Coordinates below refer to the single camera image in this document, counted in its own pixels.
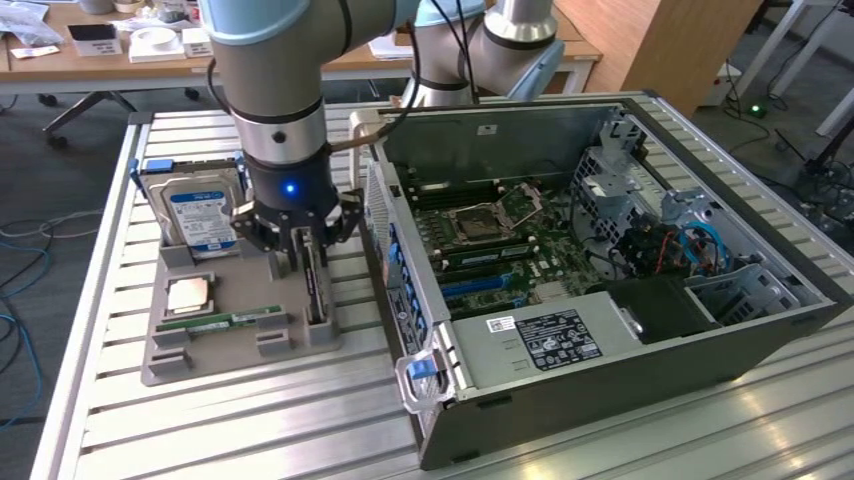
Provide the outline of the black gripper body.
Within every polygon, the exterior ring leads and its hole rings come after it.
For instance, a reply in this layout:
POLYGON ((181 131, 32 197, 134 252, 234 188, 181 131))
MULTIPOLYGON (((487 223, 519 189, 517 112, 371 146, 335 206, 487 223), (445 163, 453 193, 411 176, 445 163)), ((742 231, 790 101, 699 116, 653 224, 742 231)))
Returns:
POLYGON ((285 164, 245 155, 256 215, 284 234, 296 228, 309 228, 316 235, 336 234, 337 225, 327 225, 327 218, 339 205, 329 158, 328 149, 285 164))

